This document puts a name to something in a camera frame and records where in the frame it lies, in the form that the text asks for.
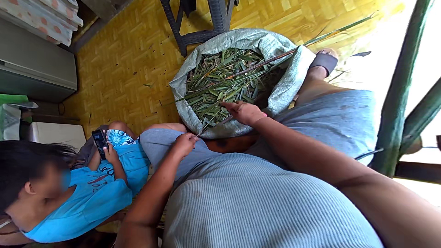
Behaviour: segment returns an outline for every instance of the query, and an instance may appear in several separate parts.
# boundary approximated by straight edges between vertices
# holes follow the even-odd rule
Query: ear
[[[30,185],[30,182],[25,183],[25,191],[26,193],[30,194],[30,195],[35,195],[36,192],[34,191],[34,189],[32,188],[32,186]]]

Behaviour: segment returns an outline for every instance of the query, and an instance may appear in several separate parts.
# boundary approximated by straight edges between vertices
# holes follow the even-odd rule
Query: smartphone
[[[109,149],[107,145],[106,138],[101,129],[95,130],[92,132],[92,137],[95,140],[95,144],[97,145],[98,152],[100,153],[101,160],[106,160],[106,154],[104,153],[104,147]]]

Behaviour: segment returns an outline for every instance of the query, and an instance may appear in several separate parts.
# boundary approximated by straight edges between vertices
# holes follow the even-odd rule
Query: foot
[[[319,54],[319,53],[329,54],[335,58],[338,58],[337,52],[331,48],[325,48],[323,50],[320,50],[320,51],[318,51],[317,54]],[[309,68],[308,73],[306,74],[306,77],[311,77],[314,79],[323,80],[326,77],[328,77],[328,71],[323,66],[320,66],[320,65],[314,66],[314,67]]]

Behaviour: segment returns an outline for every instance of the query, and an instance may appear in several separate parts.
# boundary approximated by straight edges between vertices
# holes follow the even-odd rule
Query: wooden floor
[[[175,11],[178,4],[171,1]],[[210,27],[207,2],[198,0],[197,5],[190,19],[184,18],[181,34]],[[364,52],[356,40],[403,9],[400,0],[240,0],[231,29],[264,28],[300,45],[373,15],[309,47],[314,52],[334,48],[344,59]],[[155,123],[177,122],[168,82],[184,59],[159,0],[134,0],[77,54],[79,91],[65,101],[65,115],[79,117],[87,137],[113,120],[125,121],[136,133]]]

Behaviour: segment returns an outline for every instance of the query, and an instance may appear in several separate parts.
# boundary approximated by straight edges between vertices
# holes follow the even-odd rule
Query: yellow floor
[[[171,1],[174,10],[178,3]],[[182,34],[210,25],[207,2],[198,0],[197,5],[190,20],[184,18]],[[372,20],[309,47],[314,52],[334,48],[344,59],[364,52],[357,39],[403,8],[400,0],[240,0],[231,29],[264,28],[302,44],[373,15]],[[113,120],[125,121],[136,133],[151,124],[179,120],[168,82],[184,58],[159,0],[134,0],[80,50],[77,60],[79,91],[65,101],[66,115],[81,119],[87,137]]]

